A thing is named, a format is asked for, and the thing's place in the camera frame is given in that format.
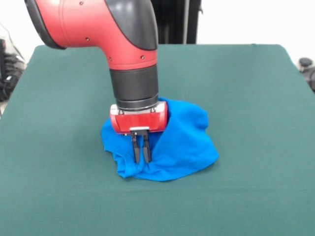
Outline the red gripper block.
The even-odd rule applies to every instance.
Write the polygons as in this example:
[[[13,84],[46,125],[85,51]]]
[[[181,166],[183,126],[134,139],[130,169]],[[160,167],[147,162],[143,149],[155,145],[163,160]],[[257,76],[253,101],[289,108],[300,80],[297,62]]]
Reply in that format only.
[[[158,102],[153,108],[142,111],[123,111],[116,104],[110,107],[110,122],[118,134],[130,134],[134,154],[134,162],[140,161],[140,147],[135,131],[143,130],[143,155],[146,163],[151,161],[149,143],[150,132],[162,132],[167,126],[168,107],[166,102]]]

